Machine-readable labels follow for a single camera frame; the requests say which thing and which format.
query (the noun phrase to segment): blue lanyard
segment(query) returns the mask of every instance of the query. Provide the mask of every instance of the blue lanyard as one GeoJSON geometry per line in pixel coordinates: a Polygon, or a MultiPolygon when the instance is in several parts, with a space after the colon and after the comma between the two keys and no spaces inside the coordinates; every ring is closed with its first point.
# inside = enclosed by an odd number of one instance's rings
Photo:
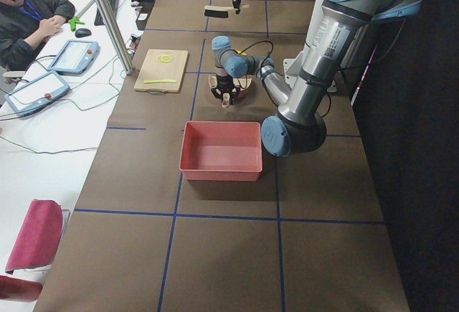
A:
{"type": "Polygon", "coordinates": [[[27,14],[31,18],[37,20],[38,22],[43,20],[43,17],[39,15],[37,10],[28,2],[26,1],[26,5],[32,10],[32,13],[28,12],[24,7],[21,7],[19,10],[20,12],[27,14]]]}

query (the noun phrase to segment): white table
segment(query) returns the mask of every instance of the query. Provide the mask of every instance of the white table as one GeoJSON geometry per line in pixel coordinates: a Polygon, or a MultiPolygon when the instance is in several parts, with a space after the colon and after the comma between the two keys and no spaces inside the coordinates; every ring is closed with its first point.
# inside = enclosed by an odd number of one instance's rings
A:
{"type": "MultiPolygon", "coordinates": [[[[89,0],[73,2],[78,13],[89,0]]],[[[91,29],[93,34],[84,39],[98,42],[100,52],[84,75],[65,77],[72,88],[64,97],[66,100],[57,101],[34,115],[15,120],[2,120],[17,117],[5,103],[0,108],[0,128],[3,128],[0,136],[35,151],[56,152],[99,146],[126,75],[122,64],[116,59],[105,26],[93,25],[95,13],[94,4],[80,18],[86,24],[78,25],[77,28],[91,29]],[[82,109],[102,105],[81,111],[69,100],[73,100],[82,109]]],[[[135,19],[136,13],[131,7],[131,1],[119,0],[117,22],[126,42],[131,34],[141,34],[136,28],[135,19]]],[[[74,38],[70,25],[64,25],[63,32],[51,38],[39,57],[57,54],[68,39],[74,38]]],[[[40,60],[45,67],[51,61],[40,60]]],[[[44,68],[34,63],[24,79],[33,80],[44,73],[44,68]]],[[[33,199],[52,199],[63,209],[72,211],[95,152],[36,154],[0,138],[0,275],[6,275],[4,268],[30,202],[33,199]]],[[[46,273],[18,270],[13,277],[43,282],[46,273]]],[[[34,303],[0,301],[0,311],[25,312],[33,308],[34,303]]]]}

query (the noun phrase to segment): blue and white tablet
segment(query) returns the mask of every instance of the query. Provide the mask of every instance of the blue and white tablet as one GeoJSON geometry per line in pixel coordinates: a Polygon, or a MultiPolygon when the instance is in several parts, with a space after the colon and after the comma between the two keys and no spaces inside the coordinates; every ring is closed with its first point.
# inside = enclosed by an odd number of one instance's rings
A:
{"type": "Polygon", "coordinates": [[[70,86],[56,72],[50,71],[5,95],[14,112],[26,116],[67,94],[70,86]]]}
{"type": "Polygon", "coordinates": [[[97,42],[69,39],[48,69],[66,75],[80,75],[89,67],[98,52],[97,42]]]}

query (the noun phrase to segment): computer mouse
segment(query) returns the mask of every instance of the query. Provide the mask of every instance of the computer mouse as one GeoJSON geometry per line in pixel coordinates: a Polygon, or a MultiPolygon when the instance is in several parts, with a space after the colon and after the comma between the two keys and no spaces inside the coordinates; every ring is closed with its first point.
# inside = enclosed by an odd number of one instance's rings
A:
{"type": "Polygon", "coordinates": [[[82,29],[78,29],[77,31],[75,31],[75,37],[77,38],[86,37],[90,35],[91,35],[91,30],[89,29],[82,28],[82,29]]]}

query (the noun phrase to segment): black backdrop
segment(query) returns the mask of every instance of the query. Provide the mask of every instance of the black backdrop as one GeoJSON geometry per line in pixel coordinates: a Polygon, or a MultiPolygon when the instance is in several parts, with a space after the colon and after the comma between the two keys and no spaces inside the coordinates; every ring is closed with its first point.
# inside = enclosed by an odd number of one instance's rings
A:
{"type": "MultiPolygon", "coordinates": [[[[424,0],[354,113],[414,311],[459,311],[459,0],[424,0]]],[[[378,55],[400,23],[382,26],[378,55]]]]}

